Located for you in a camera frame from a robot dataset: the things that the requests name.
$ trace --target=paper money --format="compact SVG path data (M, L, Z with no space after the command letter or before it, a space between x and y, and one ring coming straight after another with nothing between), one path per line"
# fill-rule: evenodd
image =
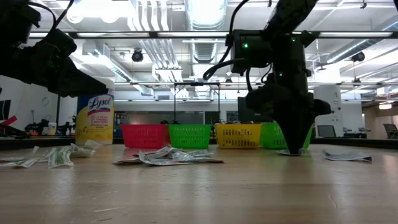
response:
M179 162L224 162L219 159L212 159L208 157L193 157L186 152L176 152L172 156L173 161Z
M207 149L205 150L198 150L198 151L191 151L191 152L187 152L190 156L193 157L205 157L205 156L210 156L213 153L210 153L209 151L207 151Z
M322 150L322 154L325 158L331 161L367 161L372 162L372 157L362 152L343 152L332 154Z
M45 155L44 157L39 159L39 161L37 161L37 162L48 162L51 154L53 154L55 152L55 150L57 150L56 147L52 148L52 150L49 153L47 153L47 155Z
M33 148L32 152L30 152L26 156L23 156L23 157L4 157L4 158L0 158L0 162L17 162L17 161L28 160L29 158L32 158L36 154L38 149L39 149L39 146L35 146Z
M72 153L70 154L70 158L90 158L94 156L95 150L88 149L85 147L79 147L73 143L70 144L72 147Z
M288 149L282 149L277 151L277 153L284 155L284 156L301 156L305 153L304 149L299 149L297 154L291 154Z
M34 159L28 159L28 160L23 160L23 161L17 161L17 162L8 162L6 164L0 164L0 167L24 167L24 168L29 168L31 165L33 165L38 160L39 160L39 158L34 158Z
M173 161L170 159L155 159L155 158L151 158L148 157L147 155L145 155L143 152L139 152L138 154L139 159L146 163L146 164L150 164L150 165L154 165L154 166L176 166L176 165L188 165L191 164L189 162L179 162L179 161Z
M102 146L100 143L93 141L93 140L87 140L87 142L84 145L84 148L87 149L96 149L98 147Z
M142 161L138 157L128 158L128 159L121 159L119 161L113 162L115 165L126 165L126 164L142 164Z
M49 169L59 166L73 166L73 162L69 159L72 150L71 146L57 147L49 157Z

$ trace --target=yellow basket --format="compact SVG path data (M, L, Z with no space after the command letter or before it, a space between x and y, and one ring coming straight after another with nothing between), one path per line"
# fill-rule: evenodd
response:
M217 124L216 135L220 149L257 149L261 124Z

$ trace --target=green basket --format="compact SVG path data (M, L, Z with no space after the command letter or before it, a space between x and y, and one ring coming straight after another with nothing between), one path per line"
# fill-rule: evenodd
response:
M308 132L307 138L305 139L303 148L306 149L310 145L312 128ZM286 141L282 130L278 123L267 123L261 126L261 144L263 147L269 149L287 149Z
M170 124L173 147L186 149L209 148L211 124Z

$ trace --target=security camera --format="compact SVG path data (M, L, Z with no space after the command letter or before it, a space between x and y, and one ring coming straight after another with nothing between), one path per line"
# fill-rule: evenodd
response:
M363 52L360 52L350 58L353 62L363 62L365 60L365 54Z
M134 49L134 53L132 54L131 59L133 62L142 62L142 60L144 59L144 56L142 55L142 50Z

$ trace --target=ceiling light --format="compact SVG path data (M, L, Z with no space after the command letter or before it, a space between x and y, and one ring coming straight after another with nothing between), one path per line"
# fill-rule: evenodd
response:
M320 37L389 37L392 32L321 32Z
M392 105L390 103L384 103L384 104L380 104L379 105L379 109L380 110L388 110L388 109L391 109L391 108L392 108Z
M183 44L225 44L225 40L182 40Z
M45 37L48 33L46 32L39 32L39 33L30 33L29 38L32 37Z
M131 85L130 83L114 83L114 85Z
M225 38L228 32L159 32L159 37L208 37L208 38L217 38L222 37Z
M123 39L125 37L135 37L137 39L145 39L149 37L148 32L78 32L77 36L79 37L111 37L114 39L120 38Z

